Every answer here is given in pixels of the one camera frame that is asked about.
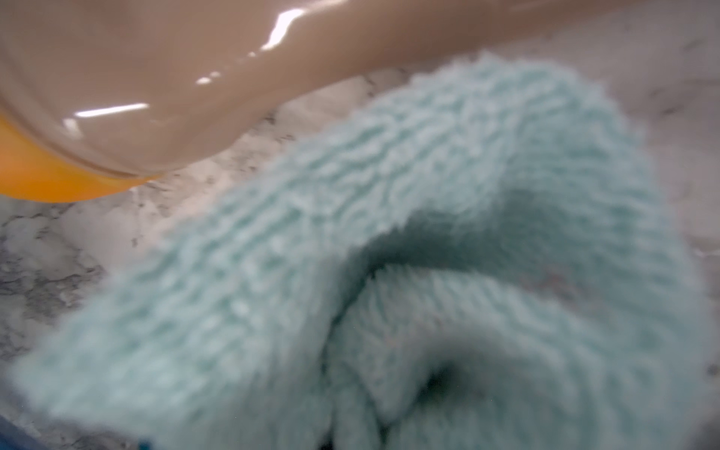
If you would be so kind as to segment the mint green fluffy cloth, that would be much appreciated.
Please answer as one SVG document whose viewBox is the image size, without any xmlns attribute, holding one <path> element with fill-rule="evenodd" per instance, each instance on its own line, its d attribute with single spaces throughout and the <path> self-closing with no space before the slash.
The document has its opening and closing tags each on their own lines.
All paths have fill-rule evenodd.
<svg viewBox="0 0 720 450">
<path fill-rule="evenodd" d="M 10 376 L 157 449 L 684 449 L 717 342 L 617 106 L 486 57 L 297 142 Z"/>
</svg>

